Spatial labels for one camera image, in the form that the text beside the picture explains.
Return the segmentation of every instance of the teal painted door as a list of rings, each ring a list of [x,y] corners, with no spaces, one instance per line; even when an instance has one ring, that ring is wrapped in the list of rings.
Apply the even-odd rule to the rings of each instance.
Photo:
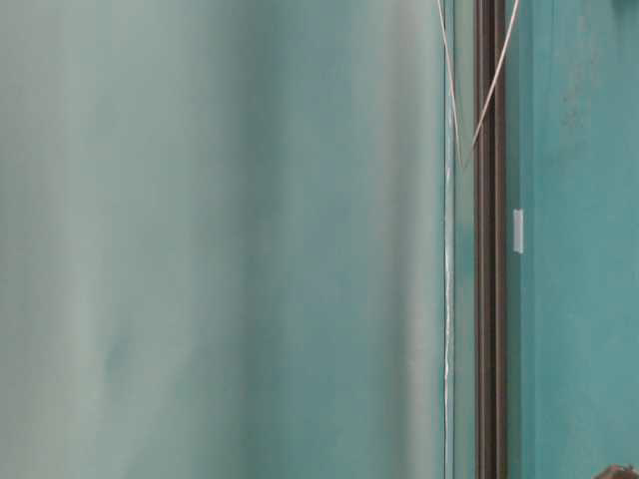
[[[0,1],[0,477],[442,477],[437,21]]]
[[[586,478],[639,459],[639,3],[524,3],[508,66],[509,193],[525,215],[511,471]]]

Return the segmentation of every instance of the vertical metal strip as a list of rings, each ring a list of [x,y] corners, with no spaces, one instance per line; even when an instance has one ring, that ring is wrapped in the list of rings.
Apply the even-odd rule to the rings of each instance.
[[[454,0],[444,2],[445,33],[454,69]],[[455,112],[454,92],[450,85],[454,73],[445,75],[445,154],[444,154],[444,266],[445,266],[445,345],[444,345],[444,477],[454,477],[454,223],[455,223]]]
[[[497,65],[504,45],[505,2],[495,0],[493,62]],[[494,98],[494,257],[495,257],[495,461],[497,479],[506,479],[506,109],[505,72],[496,84]]]
[[[481,108],[501,53],[503,0],[476,0],[475,101]],[[476,470],[506,474],[505,121],[499,79],[475,152]]]

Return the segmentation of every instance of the small white sticker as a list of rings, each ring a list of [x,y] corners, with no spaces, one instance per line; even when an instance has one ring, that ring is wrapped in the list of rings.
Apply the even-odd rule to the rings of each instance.
[[[513,210],[512,219],[512,248],[523,254],[523,210]]]

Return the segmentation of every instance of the white wire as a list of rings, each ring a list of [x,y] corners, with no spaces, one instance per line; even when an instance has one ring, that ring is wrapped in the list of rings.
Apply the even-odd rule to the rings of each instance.
[[[479,116],[479,122],[477,123],[475,134],[472,137],[472,147],[475,146],[475,143],[477,142],[477,138],[479,138],[479,132],[481,131],[481,127],[483,126],[483,119],[485,118],[486,113],[488,112],[488,107],[490,106],[490,100],[492,100],[492,96],[495,93],[497,80],[499,79],[499,74],[501,73],[501,68],[503,67],[503,61],[506,58],[506,51],[508,49],[508,44],[510,43],[512,29],[515,25],[515,21],[517,20],[518,10],[519,10],[519,0],[515,0],[515,3],[512,7],[512,14],[510,15],[510,22],[508,23],[508,30],[506,31],[506,38],[503,42],[503,47],[501,48],[501,54],[499,55],[499,62],[497,62],[495,75],[494,77],[492,77],[492,83],[490,84],[490,89],[488,90],[488,95],[486,96],[486,100],[483,104],[483,108],[481,109],[481,115]]]
[[[457,100],[455,96],[455,80],[452,73],[452,59],[450,54],[450,48],[448,47],[448,39],[446,36],[446,26],[443,19],[443,8],[441,6],[441,0],[436,0],[436,3],[437,3],[437,9],[439,10],[439,26],[441,27],[441,38],[443,40],[443,48],[444,48],[445,57],[446,57],[446,69],[448,70],[450,97],[452,100],[452,119],[453,119],[454,130],[455,130],[455,148],[457,150],[457,154],[459,155],[459,162],[461,163],[461,166],[463,167],[464,161],[463,161],[463,158],[461,155],[461,149],[459,146],[459,122],[457,121]],[[508,45],[510,44],[510,38],[512,37],[512,30],[515,26],[518,12],[519,12],[519,0],[515,0],[514,5],[512,7],[512,14],[510,15],[510,21],[508,22],[508,29],[506,30],[506,37],[503,42],[503,47],[501,48],[501,53],[499,54],[499,61],[497,62],[497,68],[495,69],[494,76],[492,77],[492,82],[490,83],[490,88],[488,89],[488,95],[486,96],[486,99],[484,100],[483,107],[481,109],[481,115],[479,115],[479,121],[477,122],[474,135],[472,136],[470,152],[472,152],[475,144],[477,143],[477,139],[479,138],[479,133],[481,132],[481,127],[483,126],[483,121],[486,117],[486,113],[488,112],[488,108],[490,107],[490,101],[492,100],[492,97],[495,93],[497,80],[499,80],[499,75],[501,74],[501,70],[503,68],[503,62],[506,58],[506,52],[508,51]]]
[[[439,25],[441,27],[441,37],[443,39],[443,50],[446,57],[446,68],[448,69],[448,82],[450,88],[450,100],[452,101],[452,122],[455,130],[455,149],[457,154],[461,158],[461,148],[459,146],[459,123],[457,122],[457,100],[455,98],[455,79],[452,74],[452,60],[450,55],[450,48],[448,48],[448,39],[446,35],[446,26],[443,20],[443,8],[441,7],[441,0],[437,0],[437,8],[439,10]]]

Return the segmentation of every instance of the brown object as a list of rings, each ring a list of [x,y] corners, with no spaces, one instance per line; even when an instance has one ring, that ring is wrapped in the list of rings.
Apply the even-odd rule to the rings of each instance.
[[[635,472],[632,466],[623,467],[613,464],[596,475],[593,479],[637,479],[639,474]]]
[[[475,0],[475,115],[504,43],[505,0]],[[474,147],[475,479],[506,479],[506,172],[502,74]]]

